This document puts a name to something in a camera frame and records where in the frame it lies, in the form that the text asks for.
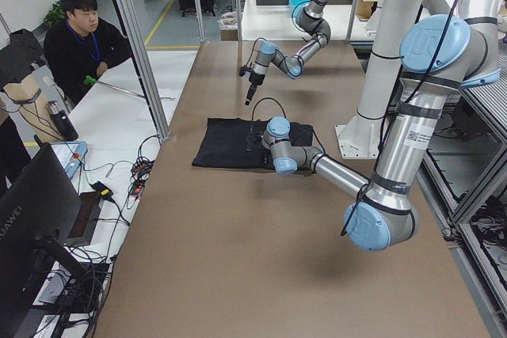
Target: blue box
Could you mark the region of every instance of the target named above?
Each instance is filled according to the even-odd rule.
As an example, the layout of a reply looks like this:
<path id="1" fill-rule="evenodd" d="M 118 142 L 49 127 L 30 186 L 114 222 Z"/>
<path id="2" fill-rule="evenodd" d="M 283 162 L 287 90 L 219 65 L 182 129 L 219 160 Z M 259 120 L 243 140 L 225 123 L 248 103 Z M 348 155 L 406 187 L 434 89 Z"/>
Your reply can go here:
<path id="1" fill-rule="evenodd" d="M 299 9 L 308 4 L 311 0 L 288 0 L 291 16 L 295 17 Z"/>

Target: black mat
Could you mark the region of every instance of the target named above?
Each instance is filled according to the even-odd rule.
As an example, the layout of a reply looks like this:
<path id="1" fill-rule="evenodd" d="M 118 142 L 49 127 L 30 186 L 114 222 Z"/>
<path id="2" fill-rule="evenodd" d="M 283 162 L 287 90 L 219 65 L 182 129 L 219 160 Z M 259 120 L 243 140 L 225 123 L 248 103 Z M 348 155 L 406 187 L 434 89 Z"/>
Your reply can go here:
<path id="1" fill-rule="evenodd" d="M 261 146 L 268 120 L 208 118 L 208 128 L 193 166 L 228 169 L 273 169 L 269 150 Z M 313 127 L 291 122 L 293 146 L 311 146 Z"/>

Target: person's hand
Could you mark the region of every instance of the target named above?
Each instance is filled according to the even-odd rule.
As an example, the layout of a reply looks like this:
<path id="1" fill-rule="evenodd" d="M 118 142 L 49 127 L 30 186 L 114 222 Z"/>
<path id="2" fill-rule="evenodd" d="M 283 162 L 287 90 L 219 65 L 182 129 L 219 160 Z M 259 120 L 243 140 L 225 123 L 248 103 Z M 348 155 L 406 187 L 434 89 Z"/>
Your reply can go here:
<path id="1" fill-rule="evenodd" d="M 97 78 L 99 78 L 108 69 L 108 64 L 105 62 L 99 63 L 97 66 Z"/>

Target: computer monitor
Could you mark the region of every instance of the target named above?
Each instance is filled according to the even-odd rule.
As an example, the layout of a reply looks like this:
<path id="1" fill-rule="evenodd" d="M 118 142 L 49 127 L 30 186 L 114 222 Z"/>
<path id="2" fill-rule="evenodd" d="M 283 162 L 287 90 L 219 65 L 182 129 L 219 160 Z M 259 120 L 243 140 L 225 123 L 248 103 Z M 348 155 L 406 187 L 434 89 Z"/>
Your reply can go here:
<path id="1" fill-rule="evenodd" d="M 55 260 L 75 278 L 87 270 L 65 248 L 81 200 L 49 144 L 0 198 L 0 336 L 10 337 Z"/>

